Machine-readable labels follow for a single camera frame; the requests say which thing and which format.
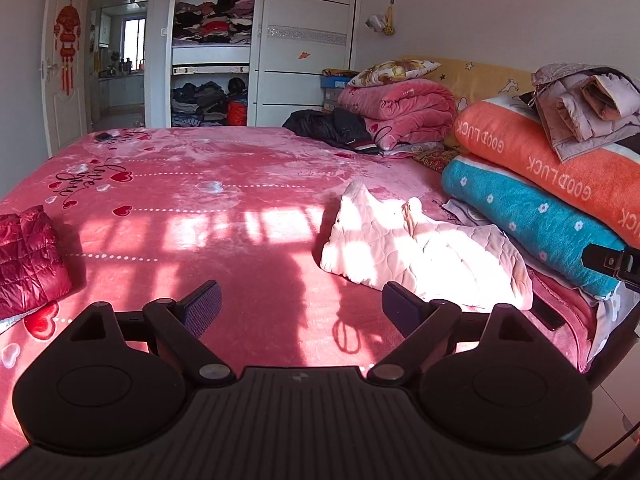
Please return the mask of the pink quilted pajama top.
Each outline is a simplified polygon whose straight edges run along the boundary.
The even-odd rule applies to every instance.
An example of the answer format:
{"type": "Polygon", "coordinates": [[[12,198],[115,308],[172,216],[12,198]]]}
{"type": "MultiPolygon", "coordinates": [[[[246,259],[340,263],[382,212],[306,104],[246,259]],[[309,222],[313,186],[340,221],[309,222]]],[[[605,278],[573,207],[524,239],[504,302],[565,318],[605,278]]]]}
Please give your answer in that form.
{"type": "Polygon", "coordinates": [[[396,282],[465,312],[489,313],[495,304],[526,311],[534,299],[524,258],[499,228],[438,221],[418,198],[381,202],[360,182],[341,196],[320,268],[376,290],[396,282]]]}

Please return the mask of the dark clothes lower shelf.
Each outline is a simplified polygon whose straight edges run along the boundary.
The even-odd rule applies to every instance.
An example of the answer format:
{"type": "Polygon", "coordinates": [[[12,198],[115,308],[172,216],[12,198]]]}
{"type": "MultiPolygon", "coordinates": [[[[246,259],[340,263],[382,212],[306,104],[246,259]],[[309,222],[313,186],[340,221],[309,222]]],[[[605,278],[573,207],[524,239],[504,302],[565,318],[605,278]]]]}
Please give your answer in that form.
{"type": "Polygon", "coordinates": [[[229,79],[227,88],[215,81],[205,84],[187,82],[170,92],[173,127],[246,126],[248,90],[239,77],[229,79]]]}

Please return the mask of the white bedroom door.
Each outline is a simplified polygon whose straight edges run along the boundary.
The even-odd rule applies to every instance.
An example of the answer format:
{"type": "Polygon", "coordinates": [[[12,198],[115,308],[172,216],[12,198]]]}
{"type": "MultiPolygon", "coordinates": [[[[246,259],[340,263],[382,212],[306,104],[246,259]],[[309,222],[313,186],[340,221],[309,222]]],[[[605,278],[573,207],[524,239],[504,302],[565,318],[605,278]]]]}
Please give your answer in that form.
{"type": "Polygon", "coordinates": [[[85,60],[88,0],[46,0],[41,39],[41,95],[48,154],[87,133],[85,60]]]}

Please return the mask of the pile of clothes upper shelf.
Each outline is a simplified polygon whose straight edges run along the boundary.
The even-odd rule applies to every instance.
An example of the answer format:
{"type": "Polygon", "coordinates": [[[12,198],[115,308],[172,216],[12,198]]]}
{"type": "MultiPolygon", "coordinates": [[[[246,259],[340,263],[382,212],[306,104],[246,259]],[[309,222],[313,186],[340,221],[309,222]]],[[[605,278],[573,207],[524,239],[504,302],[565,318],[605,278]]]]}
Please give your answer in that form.
{"type": "Polygon", "coordinates": [[[250,44],[255,0],[178,2],[172,40],[188,44],[250,44]]]}

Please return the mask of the teal flower print pillow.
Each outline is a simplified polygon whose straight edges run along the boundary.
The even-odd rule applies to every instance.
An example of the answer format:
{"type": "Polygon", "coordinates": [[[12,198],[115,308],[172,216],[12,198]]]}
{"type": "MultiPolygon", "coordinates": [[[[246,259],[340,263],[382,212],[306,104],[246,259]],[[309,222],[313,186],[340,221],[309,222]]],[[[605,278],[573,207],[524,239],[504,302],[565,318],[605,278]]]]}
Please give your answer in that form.
{"type": "Polygon", "coordinates": [[[534,259],[599,299],[618,281],[582,264],[590,244],[621,250],[622,239],[599,220],[513,172],[457,156],[442,172],[442,188],[517,240],[534,259]]]}

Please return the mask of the orange good luck pillow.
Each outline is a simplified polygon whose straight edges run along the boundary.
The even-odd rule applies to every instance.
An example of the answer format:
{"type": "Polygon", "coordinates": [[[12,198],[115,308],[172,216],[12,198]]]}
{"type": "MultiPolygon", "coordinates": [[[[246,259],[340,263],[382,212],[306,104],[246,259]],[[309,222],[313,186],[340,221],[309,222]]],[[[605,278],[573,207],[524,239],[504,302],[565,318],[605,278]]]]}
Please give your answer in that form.
{"type": "Polygon", "coordinates": [[[454,135],[469,152],[531,180],[639,246],[638,136],[562,162],[537,113],[517,96],[465,107],[454,120],[454,135]]]}

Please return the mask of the pink heart print bed blanket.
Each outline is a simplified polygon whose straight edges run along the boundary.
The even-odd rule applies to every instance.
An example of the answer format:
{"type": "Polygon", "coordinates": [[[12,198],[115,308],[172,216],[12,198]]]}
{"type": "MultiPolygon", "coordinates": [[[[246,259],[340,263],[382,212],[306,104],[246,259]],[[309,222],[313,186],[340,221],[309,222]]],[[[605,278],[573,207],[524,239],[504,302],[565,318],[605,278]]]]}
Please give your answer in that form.
{"type": "Polygon", "coordinates": [[[399,342],[378,292],[321,270],[352,181],[381,202],[418,198],[446,218],[440,177],[411,159],[330,148],[284,129],[132,130],[50,158],[2,197],[43,206],[72,272],[70,296],[1,337],[1,457],[25,447],[17,378],[92,302],[137,311],[216,281],[222,309],[203,341],[247,365],[371,367],[399,342]]]}

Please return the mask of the red quilted down jacket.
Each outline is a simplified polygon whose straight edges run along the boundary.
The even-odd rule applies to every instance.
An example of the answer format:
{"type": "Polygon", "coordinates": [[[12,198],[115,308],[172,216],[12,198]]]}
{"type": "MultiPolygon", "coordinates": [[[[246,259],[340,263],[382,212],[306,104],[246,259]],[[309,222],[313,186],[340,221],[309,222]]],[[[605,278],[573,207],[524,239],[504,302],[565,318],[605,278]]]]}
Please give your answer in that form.
{"type": "Polygon", "coordinates": [[[2,214],[1,322],[24,318],[71,289],[58,232],[43,206],[2,214]]]}

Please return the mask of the folded mauve puffer jacket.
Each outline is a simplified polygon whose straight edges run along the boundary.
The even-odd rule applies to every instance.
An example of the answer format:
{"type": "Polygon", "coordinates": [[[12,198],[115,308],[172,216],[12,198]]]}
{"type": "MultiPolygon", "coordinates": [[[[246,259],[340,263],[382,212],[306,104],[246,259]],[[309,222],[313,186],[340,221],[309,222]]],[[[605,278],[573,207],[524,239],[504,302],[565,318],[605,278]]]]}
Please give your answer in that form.
{"type": "Polygon", "coordinates": [[[561,162],[608,146],[639,159],[639,81],[610,66],[555,63],[530,77],[521,100],[561,162]]]}

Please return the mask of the folded pink fleece blanket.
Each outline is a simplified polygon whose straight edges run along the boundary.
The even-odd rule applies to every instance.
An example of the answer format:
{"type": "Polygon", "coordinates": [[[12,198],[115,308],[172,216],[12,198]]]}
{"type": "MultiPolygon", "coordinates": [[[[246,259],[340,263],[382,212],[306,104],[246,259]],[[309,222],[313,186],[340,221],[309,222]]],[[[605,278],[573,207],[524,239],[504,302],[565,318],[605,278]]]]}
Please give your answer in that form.
{"type": "Polygon", "coordinates": [[[372,140],[383,151],[393,150],[397,144],[441,141],[458,112],[454,95],[428,79],[347,87],[337,106],[362,117],[372,140]]]}

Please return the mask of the black jacket on bed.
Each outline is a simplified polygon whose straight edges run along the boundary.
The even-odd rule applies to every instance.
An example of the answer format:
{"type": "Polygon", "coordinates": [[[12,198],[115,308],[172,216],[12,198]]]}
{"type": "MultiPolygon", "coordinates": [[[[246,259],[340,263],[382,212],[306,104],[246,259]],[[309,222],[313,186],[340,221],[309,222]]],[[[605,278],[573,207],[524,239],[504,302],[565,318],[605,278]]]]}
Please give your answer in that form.
{"type": "Polygon", "coordinates": [[[321,141],[332,148],[367,155],[382,153],[363,118],[344,108],[334,108],[329,114],[318,110],[298,110],[288,116],[282,127],[296,136],[321,141]]]}

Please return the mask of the yellow cartoon headboard cover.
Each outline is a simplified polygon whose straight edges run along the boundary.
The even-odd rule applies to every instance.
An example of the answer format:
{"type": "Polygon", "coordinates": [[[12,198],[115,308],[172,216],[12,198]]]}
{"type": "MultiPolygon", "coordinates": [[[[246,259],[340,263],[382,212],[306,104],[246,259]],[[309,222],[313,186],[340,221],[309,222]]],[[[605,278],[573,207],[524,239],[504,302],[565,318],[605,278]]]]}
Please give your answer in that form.
{"type": "MultiPolygon", "coordinates": [[[[456,118],[465,107],[473,103],[493,99],[497,96],[519,97],[521,94],[533,90],[529,72],[475,62],[460,62],[456,66],[445,64],[435,70],[434,76],[416,79],[428,79],[446,87],[456,98],[458,109],[456,118]]],[[[452,124],[447,135],[439,142],[403,143],[397,144],[396,148],[403,148],[407,156],[418,159],[421,155],[420,148],[431,148],[432,150],[436,148],[436,150],[441,151],[446,148],[444,142],[450,136],[453,136],[454,140],[460,144],[454,135],[454,124],[452,124]]],[[[488,160],[469,152],[465,148],[463,148],[461,154],[464,156],[469,155],[481,162],[488,162],[488,160]]]]}

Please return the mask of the floral yellow white pillow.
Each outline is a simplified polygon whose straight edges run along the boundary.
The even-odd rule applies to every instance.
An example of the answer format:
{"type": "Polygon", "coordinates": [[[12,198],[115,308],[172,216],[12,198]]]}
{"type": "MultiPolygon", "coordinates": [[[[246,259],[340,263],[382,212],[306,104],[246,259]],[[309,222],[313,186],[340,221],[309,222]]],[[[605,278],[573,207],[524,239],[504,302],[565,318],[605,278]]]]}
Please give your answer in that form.
{"type": "Polygon", "coordinates": [[[349,87],[370,88],[396,84],[410,79],[421,78],[440,67],[439,62],[430,60],[393,60],[373,65],[362,70],[349,81],[349,87]]]}

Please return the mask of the blue box by wardrobe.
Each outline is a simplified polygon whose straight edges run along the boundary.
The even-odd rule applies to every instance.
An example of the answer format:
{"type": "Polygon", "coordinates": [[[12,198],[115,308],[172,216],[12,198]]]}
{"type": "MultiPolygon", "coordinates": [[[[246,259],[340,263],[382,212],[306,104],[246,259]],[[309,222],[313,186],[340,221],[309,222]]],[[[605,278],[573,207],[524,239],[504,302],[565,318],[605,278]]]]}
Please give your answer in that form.
{"type": "Polygon", "coordinates": [[[345,89],[352,78],[349,76],[321,76],[320,87],[322,89],[345,89]]]}

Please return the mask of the white wardrobe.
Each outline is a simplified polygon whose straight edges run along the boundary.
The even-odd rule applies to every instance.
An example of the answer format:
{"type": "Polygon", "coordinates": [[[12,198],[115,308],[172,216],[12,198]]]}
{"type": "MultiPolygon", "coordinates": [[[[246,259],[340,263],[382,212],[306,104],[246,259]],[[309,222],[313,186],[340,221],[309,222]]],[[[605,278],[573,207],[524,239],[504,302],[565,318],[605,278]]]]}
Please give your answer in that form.
{"type": "Polygon", "coordinates": [[[245,46],[178,47],[174,15],[178,0],[151,0],[146,122],[170,124],[170,89],[179,76],[231,73],[248,78],[252,126],[278,126],[288,114],[322,105],[320,75],[352,66],[357,0],[254,0],[252,39],[245,46]]]}

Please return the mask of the red chinese knot ornament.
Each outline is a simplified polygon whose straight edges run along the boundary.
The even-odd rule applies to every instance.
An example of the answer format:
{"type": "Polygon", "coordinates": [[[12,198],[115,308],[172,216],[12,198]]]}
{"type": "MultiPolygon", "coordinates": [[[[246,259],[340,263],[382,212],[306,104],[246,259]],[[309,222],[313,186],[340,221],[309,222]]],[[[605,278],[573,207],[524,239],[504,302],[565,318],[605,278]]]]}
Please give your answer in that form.
{"type": "Polygon", "coordinates": [[[60,58],[61,90],[66,96],[70,96],[74,90],[74,59],[79,49],[81,33],[81,19],[74,0],[70,0],[58,12],[53,33],[54,50],[60,58]]]}

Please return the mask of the yellow tassel wall hanging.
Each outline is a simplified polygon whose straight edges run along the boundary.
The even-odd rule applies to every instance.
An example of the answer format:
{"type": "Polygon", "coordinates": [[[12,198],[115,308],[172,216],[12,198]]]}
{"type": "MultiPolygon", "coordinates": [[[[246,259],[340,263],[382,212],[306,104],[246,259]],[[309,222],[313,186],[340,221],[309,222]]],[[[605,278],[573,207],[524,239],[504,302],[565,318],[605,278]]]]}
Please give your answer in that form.
{"type": "Polygon", "coordinates": [[[383,34],[390,37],[395,35],[394,25],[394,5],[395,0],[390,0],[386,10],[383,14],[372,14],[366,19],[366,26],[371,29],[372,32],[377,34],[383,34]]]}

